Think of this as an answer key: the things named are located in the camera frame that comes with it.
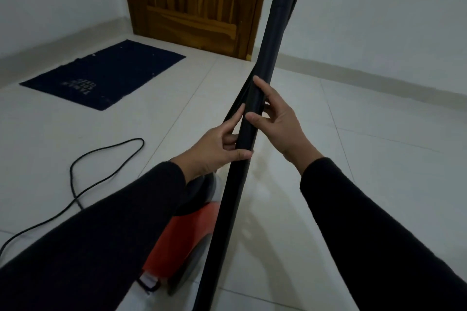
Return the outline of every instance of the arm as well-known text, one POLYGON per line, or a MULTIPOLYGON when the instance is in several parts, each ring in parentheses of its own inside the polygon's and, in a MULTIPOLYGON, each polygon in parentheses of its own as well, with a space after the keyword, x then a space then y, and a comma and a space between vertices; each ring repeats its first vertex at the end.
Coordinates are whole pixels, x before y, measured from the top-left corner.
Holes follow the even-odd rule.
POLYGON ((302 175, 302 194, 359 309, 467 308, 464 281, 319 153, 276 90, 254 83, 270 119, 252 112, 246 119, 302 175))
POLYGON ((114 310, 139 277, 185 182, 251 157, 235 149, 244 105, 192 148, 74 215, 0 269, 2 310, 114 310))

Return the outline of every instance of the black sleeve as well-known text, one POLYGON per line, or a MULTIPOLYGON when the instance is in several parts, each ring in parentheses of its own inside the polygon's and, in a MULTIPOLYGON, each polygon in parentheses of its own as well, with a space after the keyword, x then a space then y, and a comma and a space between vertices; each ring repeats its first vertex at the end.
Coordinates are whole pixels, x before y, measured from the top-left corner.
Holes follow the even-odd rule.
POLYGON ((183 198, 161 163, 74 215, 0 269, 2 310, 115 310, 183 198))
POLYGON ((348 290, 364 310, 467 310, 467 285, 328 158, 300 189, 348 290))

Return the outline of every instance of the person's left hand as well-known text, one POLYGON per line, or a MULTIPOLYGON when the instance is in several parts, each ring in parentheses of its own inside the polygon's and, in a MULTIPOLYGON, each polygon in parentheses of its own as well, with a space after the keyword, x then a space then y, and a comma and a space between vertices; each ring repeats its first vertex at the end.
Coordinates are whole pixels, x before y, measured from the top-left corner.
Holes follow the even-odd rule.
POLYGON ((244 110, 243 103, 231 119, 208 130, 190 149, 170 160, 182 169, 187 183, 232 161, 251 159, 250 150, 235 149, 238 134, 232 134, 244 110))

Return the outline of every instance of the tile floor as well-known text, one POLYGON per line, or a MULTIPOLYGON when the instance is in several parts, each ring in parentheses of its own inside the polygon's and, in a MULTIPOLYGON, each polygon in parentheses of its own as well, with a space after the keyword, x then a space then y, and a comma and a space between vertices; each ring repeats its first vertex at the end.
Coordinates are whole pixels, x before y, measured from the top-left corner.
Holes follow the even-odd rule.
MULTIPOLYGON (((104 112, 17 84, 0 89, 0 243, 71 200, 68 168, 82 153, 132 137, 146 140, 117 177, 84 196, 90 205, 190 147, 222 122, 253 66, 128 38, 187 58, 104 112)), ((324 155, 467 279, 466 113, 281 69, 272 85, 324 155)), ((79 164, 78 190, 112 172, 136 148, 129 144, 79 164)), ((223 182, 227 172, 228 167, 219 170, 223 182)), ((357 309, 299 182, 295 169, 259 134, 213 309, 357 309)), ((18 239, 0 263, 75 212, 18 239)), ((133 286, 119 310, 189 311, 200 277, 201 266, 174 297, 161 291, 147 296, 133 286)))

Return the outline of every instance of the beige baseboard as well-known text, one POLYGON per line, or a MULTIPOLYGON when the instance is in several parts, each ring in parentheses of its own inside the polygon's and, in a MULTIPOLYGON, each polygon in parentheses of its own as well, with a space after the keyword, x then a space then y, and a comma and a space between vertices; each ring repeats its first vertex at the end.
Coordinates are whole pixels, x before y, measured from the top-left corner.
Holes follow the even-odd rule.
POLYGON ((0 87, 35 76, 50 67, 66 64, 89 54, 92 48, 132 34, 131 22, 125 17, 111 20, 57 41, 42 44, 0 59, 0 87))
MULTIPOLYGON (((253 49, 252 60, 258 58, 259 48, 253 49)), ((467 96, 452 93, 450 91, 437 90, 432 87, 412 84, 406 81, 387 78, 381 75, 370 74, 320 63, 313 60, 306 60, 278 54, 276 67, 301 74, 308 74, 317 78, 337 81, 344 84, 363 87, 395 96, 405 97, 432 105, 443 106, 461 111, 467 111, 467 96)))

